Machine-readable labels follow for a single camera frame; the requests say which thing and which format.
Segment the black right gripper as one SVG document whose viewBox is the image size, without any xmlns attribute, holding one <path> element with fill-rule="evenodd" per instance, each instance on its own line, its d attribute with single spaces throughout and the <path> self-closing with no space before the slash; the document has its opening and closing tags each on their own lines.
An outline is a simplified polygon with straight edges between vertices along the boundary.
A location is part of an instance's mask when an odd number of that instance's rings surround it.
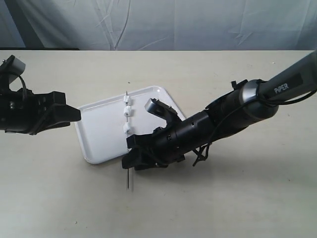
<svg viewBox="0 0 317 238">
<path fill-rule="evenodd" d="M 155 129 L 153 134 L 130 135 L 126 139 L 130 151 L 121 161 L 123 169 L 167 168 L 169 164 L 185 160 L 184 154 L 190 151 L 197 156 L 193 166 L 208 158 L 213 121 L 206 111 L 185 120 L 170 111 L 152 114 L 166 120 L 166 127 Z"/>
</svg>

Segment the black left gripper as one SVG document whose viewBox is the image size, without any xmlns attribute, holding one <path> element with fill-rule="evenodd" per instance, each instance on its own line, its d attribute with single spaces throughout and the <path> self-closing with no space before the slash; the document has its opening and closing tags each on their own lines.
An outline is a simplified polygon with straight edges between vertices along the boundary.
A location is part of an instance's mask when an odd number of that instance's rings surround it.
<svg viewBox="0 0 317 238">
<path fill-rule="evenodd" d="M 10 89 L 9 77 L 20 79 L 22 87 Z M 81 120 L 79 109 L 66 105 L 62 92 L 34 94 L 23 78 L 13 72 L 0 74 L 0 129 L 6 133 L 36 135 L 40 132 L 70 126 Z"/>
</svg>

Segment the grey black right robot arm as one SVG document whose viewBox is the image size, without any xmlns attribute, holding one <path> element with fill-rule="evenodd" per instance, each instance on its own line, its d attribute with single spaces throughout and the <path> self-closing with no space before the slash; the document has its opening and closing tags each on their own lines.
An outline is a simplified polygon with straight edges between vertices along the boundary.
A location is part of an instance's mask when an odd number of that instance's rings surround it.
<svg viewBox="0 0 317 238">
<path fill-rule="evenodd" d="M 248 126 L 273 117 L 279 106 L 301 102 L 317 91 L 317 54 L 312 52 L 272 79 L 232 81 L 232 91 L 193 116 L 181 120 L 177 112 L 151 98 L 146 111 L 166 121 L 151 134 L 130 135 L 124 169 L 166 168 L 182 162 L 185 154 L 205 161 L 213 142 L 235 135 Z"/>
</svg>

